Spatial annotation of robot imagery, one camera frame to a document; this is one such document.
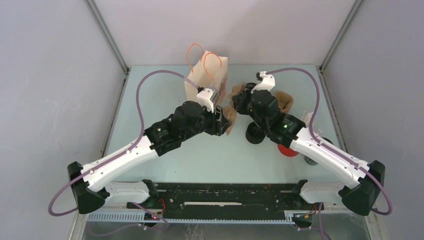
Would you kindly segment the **brown pulp cup carrier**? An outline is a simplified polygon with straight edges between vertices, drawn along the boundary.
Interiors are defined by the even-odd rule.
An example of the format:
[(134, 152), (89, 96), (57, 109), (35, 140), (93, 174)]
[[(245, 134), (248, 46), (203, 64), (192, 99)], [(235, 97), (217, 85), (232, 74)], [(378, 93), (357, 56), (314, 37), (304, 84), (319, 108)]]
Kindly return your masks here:
[(294, 104), (294, 98), (284, 91), (276, 91), (273, 96), (277, 99), (280, 111), (288, 114)]

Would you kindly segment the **paper bag orange handles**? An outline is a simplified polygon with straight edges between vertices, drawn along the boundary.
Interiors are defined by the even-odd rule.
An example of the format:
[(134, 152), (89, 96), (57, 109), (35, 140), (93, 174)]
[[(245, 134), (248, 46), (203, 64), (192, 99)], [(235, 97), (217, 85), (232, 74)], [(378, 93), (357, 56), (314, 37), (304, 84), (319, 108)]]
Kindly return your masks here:
[(202, 47), (197, 43), (193, 43), (187, 50), (186, 60), (190, 67), (187, 78), (200, 87), (214, 87), (217, 89), (216, 103), (220, 105), (226, 97), (229, 58), (227, 56), (219, 56), (208, 50), (202, 50), (202, 56), (199, 61), (195, 65), (191, 65), (189, 55), (194, 46)]

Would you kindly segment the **dark takeout coffee cup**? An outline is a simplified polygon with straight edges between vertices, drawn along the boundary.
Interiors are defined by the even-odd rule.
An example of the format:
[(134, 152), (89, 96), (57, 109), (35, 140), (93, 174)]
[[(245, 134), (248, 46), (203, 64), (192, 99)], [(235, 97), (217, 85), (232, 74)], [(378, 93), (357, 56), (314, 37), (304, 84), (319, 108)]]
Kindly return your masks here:
[(246, 85), (245, 85), (245, 88), (244, 88), (244, 92), (246, 92), (246, 93), (251, 93), (252, 92), (252, 90), (254, 89), (254, 87), (256, 86), (257, 84), (256, 83), (254, 83), (254, 82), (249, 82), (249, 83), (247, 83)]

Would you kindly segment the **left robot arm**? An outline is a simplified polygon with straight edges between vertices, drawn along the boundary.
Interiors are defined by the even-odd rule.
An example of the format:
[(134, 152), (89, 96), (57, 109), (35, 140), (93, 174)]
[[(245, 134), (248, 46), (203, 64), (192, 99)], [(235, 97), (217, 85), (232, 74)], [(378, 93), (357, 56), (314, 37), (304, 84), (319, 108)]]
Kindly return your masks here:
[(221, 106), (210, 112), (197, 102), (186, 101), (114, 153), (85, 165), (72, 162), (67, 172), (78, 213), (92, 213), (118, 196), (119, 190), (109, 189), (108, 184), (122, 173), (180, 148), (196, 135), (222, 136), (231, 125)]

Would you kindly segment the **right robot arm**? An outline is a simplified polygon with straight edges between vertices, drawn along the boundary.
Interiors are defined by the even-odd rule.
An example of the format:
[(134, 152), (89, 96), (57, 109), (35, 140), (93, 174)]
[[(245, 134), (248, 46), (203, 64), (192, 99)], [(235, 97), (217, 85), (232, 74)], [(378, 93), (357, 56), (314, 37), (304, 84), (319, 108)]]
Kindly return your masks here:
[(259, 144), (268, 137), (278, 145), (305, 155), (344, 183), (337, 194), (347, 209), (361, 216), (377, 212), (373, 205), (383, 191), (384, 164), (378, 160), (368, 163), (357, 159), (316, 135), (300, 119), (281, 112), (277, 98), (268, 90), (244, 90), (231, 100), (237, 113), (253, 120), (246, 130), (250, 143)]

